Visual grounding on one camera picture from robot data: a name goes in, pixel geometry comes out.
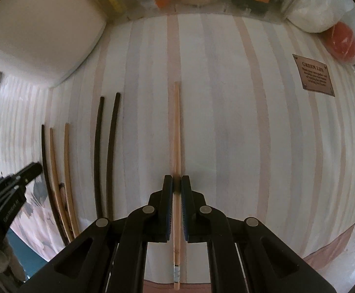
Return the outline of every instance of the red fruit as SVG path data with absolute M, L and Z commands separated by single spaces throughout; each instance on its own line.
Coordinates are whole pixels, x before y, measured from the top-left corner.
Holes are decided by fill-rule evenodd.
M 330 54 L 340 61 L 355 63 L 355 36 L 349 26 L 338 22 L 322 34 Z

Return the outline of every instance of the plastic bag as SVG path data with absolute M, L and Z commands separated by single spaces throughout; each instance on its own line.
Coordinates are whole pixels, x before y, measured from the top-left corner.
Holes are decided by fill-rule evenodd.
M 300 0 L 288 19 L 303 31 L 320 33 L 339 22 L 353 6 L 353 0 Z
M 355 5 L 321 36 L 323 44 L 336 59 L 355 64 Z

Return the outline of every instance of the printed label on tablecloth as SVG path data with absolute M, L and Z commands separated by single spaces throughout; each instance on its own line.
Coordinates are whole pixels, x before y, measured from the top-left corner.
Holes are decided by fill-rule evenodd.
M 304 89 L 335 97 L 326 64 L 295 54 L 293 54 L 293 57 L 296 61 Z

